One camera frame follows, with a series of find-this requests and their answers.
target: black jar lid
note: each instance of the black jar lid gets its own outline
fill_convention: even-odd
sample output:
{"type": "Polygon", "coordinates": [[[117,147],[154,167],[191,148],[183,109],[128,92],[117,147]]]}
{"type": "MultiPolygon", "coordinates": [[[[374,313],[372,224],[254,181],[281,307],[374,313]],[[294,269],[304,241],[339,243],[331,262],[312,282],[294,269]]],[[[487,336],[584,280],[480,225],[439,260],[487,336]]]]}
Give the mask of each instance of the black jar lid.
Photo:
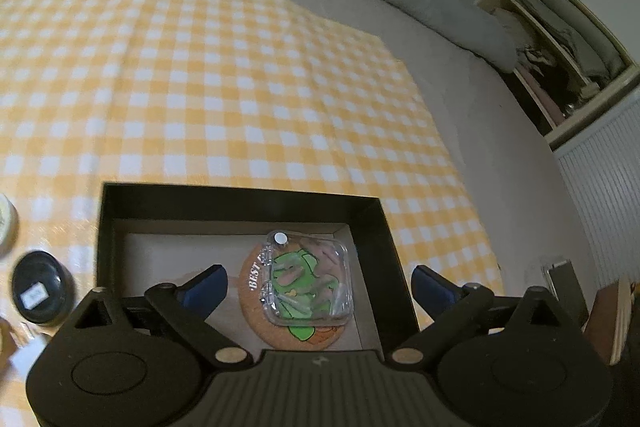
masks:
{"type": "Polygon", "coordinates": [[[22,317],[34,324],[53,325],[73,305],[73,279],[51,254],[34,250],[15,265],[11,293],[22,317]]]}

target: screw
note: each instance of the screw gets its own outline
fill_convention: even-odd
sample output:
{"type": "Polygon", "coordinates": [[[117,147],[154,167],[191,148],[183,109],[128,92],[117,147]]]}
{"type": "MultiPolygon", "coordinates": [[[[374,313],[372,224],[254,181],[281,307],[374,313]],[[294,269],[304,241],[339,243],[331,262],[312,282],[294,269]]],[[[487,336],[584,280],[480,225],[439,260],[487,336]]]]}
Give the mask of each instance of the screw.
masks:
{"type": "Polygon", "coordinates": [[[222,363],[239,363],[248,353],[242,347],[223,347],[216,351],[216,360],[222,363]]]}
{"type": "Polygon", "coordinates": [[[391,353],[391,359],[394,362],[412,364],[422,360],[423,354],[413,347],[401,347],[391,353]]]}
{"type": "Polygon", "coordinates": [[[286,245],[287,241],[289,240],[289,237],[287,237],[286,233],[278,232],[276,233],[276,235],[273,236],[273,239],[279,245],[286,245]]]}

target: open box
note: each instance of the open box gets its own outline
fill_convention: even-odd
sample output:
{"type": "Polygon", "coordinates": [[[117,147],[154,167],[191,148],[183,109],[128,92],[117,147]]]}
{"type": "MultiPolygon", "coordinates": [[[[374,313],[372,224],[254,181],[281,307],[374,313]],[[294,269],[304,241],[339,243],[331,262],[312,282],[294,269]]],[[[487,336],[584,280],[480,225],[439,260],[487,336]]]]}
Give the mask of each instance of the open box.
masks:
{"type": "Polygon", "coordinates": [[[354,316],[329,349],[387,352],[418,331],[380,200],[340,194],[192,185],[105,183],[98,224],[97,284],[116,296],[159,282],[186,282],[212,264],[229,275],[207,322],[257,356],[269,348],[245,322],[237,277],[275,229],[335,237],[347,247],[354,316]]]}

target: black box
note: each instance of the black box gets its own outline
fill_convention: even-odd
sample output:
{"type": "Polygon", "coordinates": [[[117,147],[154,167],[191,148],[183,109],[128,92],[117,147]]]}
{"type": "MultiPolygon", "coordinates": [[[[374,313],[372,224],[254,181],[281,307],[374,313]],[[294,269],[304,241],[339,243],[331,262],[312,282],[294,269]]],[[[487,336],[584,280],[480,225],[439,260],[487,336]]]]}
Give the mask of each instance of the black box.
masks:
{"type": "MultiPolygon", "coordinates": [[[[345,241],[350,254],[355,250],[356,263],[353,258],[351,263],[356,265],[352,279],[358,330],[358,316],[364,317],[363,331],[369,328],[370,332],[374,326],[383,352],[418,331],[398,254],[377,198],[256,188],[105,183],[98,224],[97,284],[117,296],[130,296],[132,292],[140,295],[144,289],[141,284],[146,287],[161,282],[154,277],[167,280],[166,274],[180,266],[180,257],[174,258],[164,272],[155,274],[149,273],[154,271],[153,266],[132,266],[130,259],[127,262],[127,244],[131,243],[127,234],[133,234],[132,239],[135,234],[233,239],[242,235],[259,237],[274,229],[328,233],[345,241]],[[131,277],[136,277],[133,284],[127,283],[131,277]],[[364,280],[361,297],[358,278],[364,280]]],[[[152,262],[165,261],[154,257],[152,262]]],[[[215,255],[209,261],[220,262],[215,255]]],[[[371,347],[370,341],[362,347],[371,347]]]]}

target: white radiator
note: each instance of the white radiator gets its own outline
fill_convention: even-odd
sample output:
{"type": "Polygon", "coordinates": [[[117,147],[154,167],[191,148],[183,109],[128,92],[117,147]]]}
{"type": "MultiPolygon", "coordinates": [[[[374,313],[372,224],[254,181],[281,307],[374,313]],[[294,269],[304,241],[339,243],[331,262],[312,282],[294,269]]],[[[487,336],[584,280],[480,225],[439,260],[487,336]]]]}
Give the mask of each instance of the white radiator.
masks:
{"type": "Polygon", "coordinates": [[[554,152],[603,287],[640,281],[640,89],[554,152]]]}

